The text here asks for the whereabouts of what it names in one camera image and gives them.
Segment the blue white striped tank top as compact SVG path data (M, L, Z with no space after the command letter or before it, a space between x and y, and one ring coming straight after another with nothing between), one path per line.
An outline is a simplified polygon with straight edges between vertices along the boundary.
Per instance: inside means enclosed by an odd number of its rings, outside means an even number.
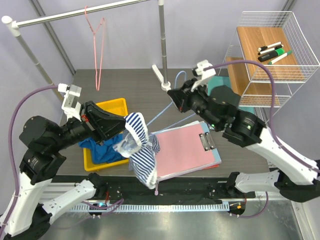
M156 155L161 149L157 136L149 133L140 112L132 112L124 120L122 140L113 149L129 159L129 169L143 185L148 189L155 189L158 177Z

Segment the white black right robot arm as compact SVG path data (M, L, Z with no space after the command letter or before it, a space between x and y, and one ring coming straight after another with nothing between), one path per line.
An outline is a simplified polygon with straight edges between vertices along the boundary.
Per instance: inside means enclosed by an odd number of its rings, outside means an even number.
M293 159L283 148L284 142L273 139L271 128L254 114L238 109L240 96L221 85L207 92L197 79L167 91L179 112L192 110L230 143L257 153L276 165L277 170L247 174L232 172L225 184L226 193L236 198L249 192L280 193L288 200L304 203L320 196L318 160Z

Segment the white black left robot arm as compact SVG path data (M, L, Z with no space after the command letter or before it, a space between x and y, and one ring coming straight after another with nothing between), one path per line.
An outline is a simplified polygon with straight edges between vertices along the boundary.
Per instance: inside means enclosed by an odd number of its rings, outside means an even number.
M47 186L66 160L60 151L93 138L102 143L121 133L123 116L104 111L92 101L80 106L79 116L60 126L42 116L30 118L19 139L27 146L19 166L19 193L12 211L1 216L1 230L6 240L38 240L65 212L82 201L102 199L107 184L97 173L89 174L64 194L41 203Z

